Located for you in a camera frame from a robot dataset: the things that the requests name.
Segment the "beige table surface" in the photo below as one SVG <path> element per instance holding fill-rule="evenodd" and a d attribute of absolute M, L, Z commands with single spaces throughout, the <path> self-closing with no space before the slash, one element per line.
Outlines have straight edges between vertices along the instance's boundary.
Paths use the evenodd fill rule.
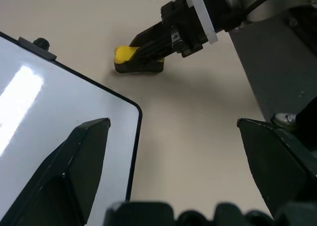
<path fill-rule="evenodd" d="M 220 201 L 268 211 L 252 179 L 236 121 L 263 119 L 230 37 L 163 73 L 118 75 L 113 51 L 160 21 L 167 0 L 0 0 L 0 31 L 48 39 L 58 61 L 134 100 L 143 122 L 132 200 L 168 201 L 178 215 L 211 217 Z"/>

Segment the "black frame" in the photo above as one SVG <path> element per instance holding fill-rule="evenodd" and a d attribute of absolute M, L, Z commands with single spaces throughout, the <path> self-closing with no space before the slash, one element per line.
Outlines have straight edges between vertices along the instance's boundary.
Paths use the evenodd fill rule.
<path fill-rule="evenodd" d="M 10 37 L 10 36 L 2 33 L 2 32 L 0 32 L 0 37 L 2 37 L 4 39 L 6 39 L 6 40 L 18 45 L 21 48 L 23 48 L 22 46 L 19 45 L 19 42 L 16 39 L 14 39 L 14 38 L 12 38 L 12 37 Z M 142 116 L 143 116 L 140 106 L 137 103 L 135 103 L 134 101 L 122 96 L 119 93 L 116 93 L 115 91 L 103 86 L 102 84 L 100 84 L 100 83 L 88 78 L 87 76 L 85 76 L 85 75 L 83 75 L 83 74 L 81 74 L 81 73 L 79 73 L 79 72 L 77 72 L 77 71 L 65 66 L 64 64 L 62 64 L 62 63 L 60 63 L 60 62 L 58 62 L 56 60 L 49 60 L 49 59 L 37 54 L 36 52 L 32 52 L 32 51 L 29 51 L 29 52 L 31 52 L 31 53 L 43 58 L 46 61 L 49 61 L 49 62 L 55 64 L 56 66 L 66 70 L 66 71 L 68 71 L 68 72 L 70 72 L 70 73 L 72 73 L 72 74 L 74 74 L 74 75 L 76 75 L 76 76 L 78 76 L 78 77 L 80 77 L 82 79 L 84 79 L 85 81 L 88 81 L 89 83 L 91 83 L 91 84 L 103 89 L 104 91 L 107 91 L 107 92 L 109 92 L 109 93 L 111 93 L 111 94 L 123 99 L 124 101 L 134 105 L 137 108 L 137 110 L 139 112 L 139 118 L 138 118 L 137 131 L 136 131 L 135 140 L 134 140 L 134 147 L 133 147 L 133 153 L 132 153 L 132 159 L 131 159 L 131 167 L 130 167 L 130 174 L 129 174 L 129 179 L 128 179 L 127 192 L 126 192 L 126 195 L 125 195 L 125 200 L 130 200 L 131 190 L 132 190 L 132 183 L 133 183 L 133 175 L 134 175 L 134 167 L 135 167 L 135 161 L 136 161 L 136 157 L 137 157 L 137 150 L 138 150 L 139 137 L 140 137 L 140 131 L 141 131 L 141 121 L 142 121 Z"/>

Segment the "shoe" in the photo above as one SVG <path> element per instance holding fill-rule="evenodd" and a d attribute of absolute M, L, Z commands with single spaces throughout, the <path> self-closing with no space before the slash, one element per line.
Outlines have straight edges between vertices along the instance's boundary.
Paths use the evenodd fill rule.
<path fill-rule="evenodd" d="M 278 113 L 274 116 L 273 123 L 290 131 L 298 129 L 296 114 Z"/>

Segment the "yellow object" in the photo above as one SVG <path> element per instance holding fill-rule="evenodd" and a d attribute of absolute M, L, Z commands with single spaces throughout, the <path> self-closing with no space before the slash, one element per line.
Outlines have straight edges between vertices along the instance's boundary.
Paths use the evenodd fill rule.
<path fill-rule="evenodd" d="M 114 63 L 122 64 L 125 61 L 129 61 L 139 47 L 119 46 L 114 50 Z"/>

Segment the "whiteboard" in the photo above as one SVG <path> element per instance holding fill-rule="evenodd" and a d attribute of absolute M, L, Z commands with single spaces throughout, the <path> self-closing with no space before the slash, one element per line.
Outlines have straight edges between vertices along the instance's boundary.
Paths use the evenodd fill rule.
<path fill-rule="evenodd" d="M 14 42 L 0 33 L 0 219 L 41 162 L 76 126 L 108 117 L 103 172 L 87 224 L 102 225 L 106 209 L 130 197 L 141 110 Z"/>

